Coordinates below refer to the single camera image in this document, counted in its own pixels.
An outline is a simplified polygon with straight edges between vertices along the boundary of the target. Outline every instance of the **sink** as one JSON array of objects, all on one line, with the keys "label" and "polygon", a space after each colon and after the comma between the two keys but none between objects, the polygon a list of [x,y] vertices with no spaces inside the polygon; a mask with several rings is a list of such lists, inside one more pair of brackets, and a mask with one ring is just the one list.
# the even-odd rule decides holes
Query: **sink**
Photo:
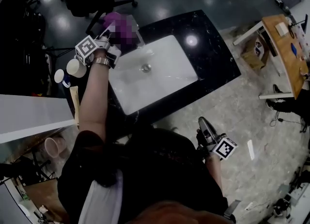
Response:
[{"label": "sink", "polygon": [[173,35],[121,56],[109,81],[126,115],[130,115],[198,80]]}]

